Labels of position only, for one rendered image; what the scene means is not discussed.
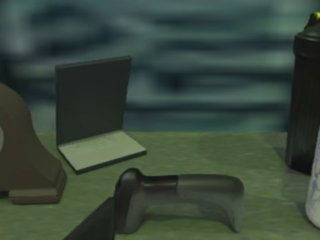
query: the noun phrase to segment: barcode scanner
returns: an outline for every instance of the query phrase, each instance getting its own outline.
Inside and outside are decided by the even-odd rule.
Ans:
[[[236,177],[219,174],[146,176],[129,168],[119,177],[114,192],[115,229],[136,232],[151,205],[172,202],[219,206],[235,232],[241,228],[244,185]]]

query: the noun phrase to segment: yellow cap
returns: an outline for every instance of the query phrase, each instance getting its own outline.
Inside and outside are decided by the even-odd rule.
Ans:
[[[317,23],[320,23],[320,11],[313,12],[310,14],[309,21],[304,26],[304,29],[311,27]]]

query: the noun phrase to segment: patterned white object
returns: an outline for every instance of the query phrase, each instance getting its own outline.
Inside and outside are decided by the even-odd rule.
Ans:
[[[320,131],[318,132],[305,211],[310,221],[320,228]]]
[[[4,141],[5,141],[4,131],[2,130],[2,128],[0,126],[0,152],[4,146]]]

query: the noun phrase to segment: clock face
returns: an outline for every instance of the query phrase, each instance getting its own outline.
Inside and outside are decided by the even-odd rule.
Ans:
[[[0,152],[2,151],[2,148],[4,146],[4,141],[5,141],[5,135],[0,125]]]

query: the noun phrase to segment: green surface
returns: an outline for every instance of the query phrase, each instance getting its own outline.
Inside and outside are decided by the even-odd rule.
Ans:
[[[1,240],[61,240],[107,197],[119,175],[139,168],[145,175],[226,174],[245,186],[241,233],[222,222],[179,216],[183,206],[150,211],[138,232],[116,240],[317,240],[320,230],[304,215],[309,177],[288,170],[281,133],[131,133],[148,153],[112,166],[75,175],[55,147],[53,133],[43,144],[62,160],[68,181],[56,205],[13,205],[0,199]]]

